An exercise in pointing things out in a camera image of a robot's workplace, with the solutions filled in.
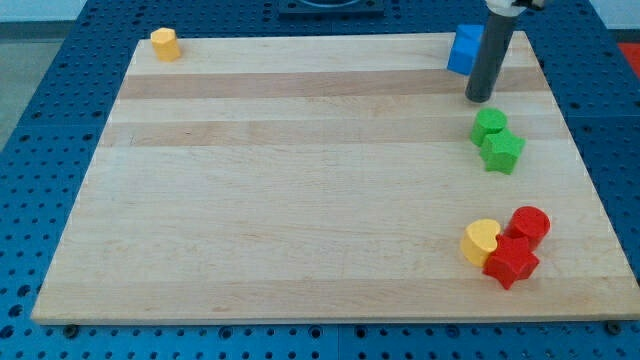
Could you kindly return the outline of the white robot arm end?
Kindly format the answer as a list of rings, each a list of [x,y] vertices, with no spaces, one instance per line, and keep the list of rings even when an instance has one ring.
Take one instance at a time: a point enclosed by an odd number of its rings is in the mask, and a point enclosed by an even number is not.
[[[526,9],[543,10],[546,0],[486,0],[488,9],[504,17],[518,17]]]

